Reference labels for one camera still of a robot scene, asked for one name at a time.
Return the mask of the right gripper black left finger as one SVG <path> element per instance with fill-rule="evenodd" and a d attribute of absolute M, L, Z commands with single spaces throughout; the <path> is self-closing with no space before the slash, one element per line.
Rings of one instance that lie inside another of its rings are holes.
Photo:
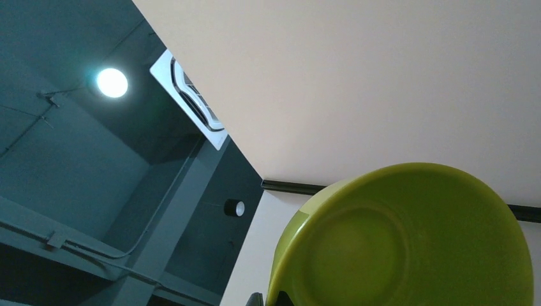
<path fill-rule="evenodd" d="M 264 306 L 263 294 L 252 293 L 246 302 L 246 306 Z"/>

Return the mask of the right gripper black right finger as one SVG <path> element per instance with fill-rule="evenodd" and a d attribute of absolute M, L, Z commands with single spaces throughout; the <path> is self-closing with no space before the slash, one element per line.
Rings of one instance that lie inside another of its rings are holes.
<path fill-rule="evenodd" d="M 291 298 L 288 296 L 287 292 L 280 291 L 276 298 L 275 306 L 294 306 Z"/>

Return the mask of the yellow-green bowl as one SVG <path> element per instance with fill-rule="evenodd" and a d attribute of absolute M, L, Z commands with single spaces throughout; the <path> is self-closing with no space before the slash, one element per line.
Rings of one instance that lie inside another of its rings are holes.
<path fill-rule="evenodd" d="M 522 229 L 487 184 L 434 163 L 332 184 L 285 227 L 266 304 L 533 305 Z"/>

